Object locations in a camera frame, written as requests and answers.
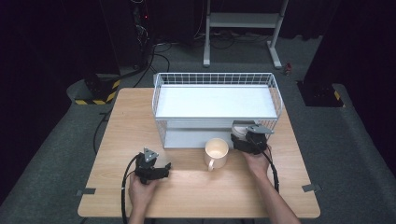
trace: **cup handle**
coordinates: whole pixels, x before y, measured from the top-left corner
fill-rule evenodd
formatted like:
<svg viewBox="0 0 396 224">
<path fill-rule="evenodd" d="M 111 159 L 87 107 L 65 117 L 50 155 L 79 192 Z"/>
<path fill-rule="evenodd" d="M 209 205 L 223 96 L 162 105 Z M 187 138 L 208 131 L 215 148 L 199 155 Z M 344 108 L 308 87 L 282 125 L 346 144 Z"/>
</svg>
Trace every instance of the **cup handle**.
<svg viewBox="0 0 396 224">
<path fill-rule="evenodd" d="M 207 171 L 212 171 L 213 170 L 213 162 L 215 162 L 215 160 L 211 159 L 209 162 L 209 165 L 207 166 Z"/>
</svg>

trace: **human arm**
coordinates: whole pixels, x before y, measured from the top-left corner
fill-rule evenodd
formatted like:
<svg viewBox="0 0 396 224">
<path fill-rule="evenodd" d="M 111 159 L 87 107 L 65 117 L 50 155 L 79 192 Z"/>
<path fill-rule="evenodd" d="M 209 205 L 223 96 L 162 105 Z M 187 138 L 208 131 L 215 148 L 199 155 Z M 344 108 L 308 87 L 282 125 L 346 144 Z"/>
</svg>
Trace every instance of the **human arm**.
<svg viewBox="0 0 396 224">
<path fill-rule="evenodd" d="M 264 155 L 252 155 L 243 152 L 247 161 L 249 171 L 252 173 L 259 189 L 262 201 L 265 204 L 269 218 L 272 223 L 300 223 L 300 220 L 283 200 L 280 194 L 274 189 L 268 178 L 267 170 L 269 161 Z"/>
<path fill-rule="evenodd" d="M 128 224 L 143 224 L 149 202 L 154 195 L 154 191 L 158 185 L 159 180 L 152 180 L 149 184 L 144 185 L 140 183 L 139 177 L 131 174 L 129 197 L 132 204 L 132 212 L 129 216 Z"/>
</svg>

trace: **wire basket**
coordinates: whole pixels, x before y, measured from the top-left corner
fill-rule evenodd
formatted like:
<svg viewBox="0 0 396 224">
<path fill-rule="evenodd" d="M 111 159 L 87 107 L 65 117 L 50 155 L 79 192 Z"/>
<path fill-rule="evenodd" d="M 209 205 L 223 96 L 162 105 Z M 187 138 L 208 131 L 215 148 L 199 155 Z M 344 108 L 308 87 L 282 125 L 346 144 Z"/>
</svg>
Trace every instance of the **wire basket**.
<svg viewBox="0 0 396 224">
<path fill-rule="evenodd" d="M 235 120 L 276 126 L 283 101 L 271 73 L 159 73 L 152 111 L 164 148 L 231 142 Z"/>
</svg>

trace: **gray carpet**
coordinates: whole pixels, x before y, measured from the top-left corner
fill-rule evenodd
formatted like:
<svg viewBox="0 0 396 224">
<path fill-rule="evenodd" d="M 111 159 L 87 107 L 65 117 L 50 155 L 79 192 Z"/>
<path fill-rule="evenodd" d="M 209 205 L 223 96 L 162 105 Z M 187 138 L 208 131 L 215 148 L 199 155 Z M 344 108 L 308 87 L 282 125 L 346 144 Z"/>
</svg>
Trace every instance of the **gray carpet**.
<svg viewBox="0 0 396 224">
<path fill-rule="evenodd" d="M 216 48 L 230 45 L 213 41 Z M 211 50 L 211 66 L 202 67 L 203 47 L 161 45 L 157 52 L 170 62 L 170 72 L 271 72 L 282 93 L 297 142 L 311 181 L 323 190 L 316 193 L 321 215 L 303 223 L 396 223 L 396 181 L 377 152 L 347 90 L 339 84 L 345 107 L 307 107 L 296 80 L 303 80 L 320 39 L 280 38 L 276 49 L 282 63 L 292 64 L 292 74 L 275 70 L 265 43 L 234 43 Z M 167 62 L 155 56 L 152 67 L 137 87 L 152 87 L 154 72 L 165 72 Z M 121 81 L 132 87 L 140 75 Z M 82 81 L 68 92 L 73 99 Z M 112 105 L 74 105 L 53 129 L 0 208 L 0 223 L 80 223 L 79 189 L 84 189 L 95 159 L 93 136 Z M 100 145 L 106 123 L 100 127 Z M 121 223 L 120 218 L 93 218 L 85 223 Z M 237 220 L 158 220 L 157 223 L 234 223 Z M 268 223 L 267 218 L 255 223 Z"/>
</svg>

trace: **white metal stand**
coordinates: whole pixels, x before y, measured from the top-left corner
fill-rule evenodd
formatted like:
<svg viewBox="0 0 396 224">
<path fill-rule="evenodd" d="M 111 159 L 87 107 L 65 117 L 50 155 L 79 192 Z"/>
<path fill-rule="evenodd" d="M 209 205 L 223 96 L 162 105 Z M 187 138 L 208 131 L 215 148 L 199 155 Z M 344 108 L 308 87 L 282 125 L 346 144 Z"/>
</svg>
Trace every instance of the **white metal stand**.
<svg viewBox="0 0 396 224">
<path fill-rule="evenodd" d="M 285 17 L 289 0 L 283 0 L 279 13 L 211 13 L 210 0 L 207 0 L 204 67 L 210 66 L 210 27 L 244 27 L 244 28 L 272 28 L 273 39 L 267 41 L 267 46 L 274 62 L 275 68 L 282 64 L 277 56 L 275 44 L 279 30 Z"/>
</svg>

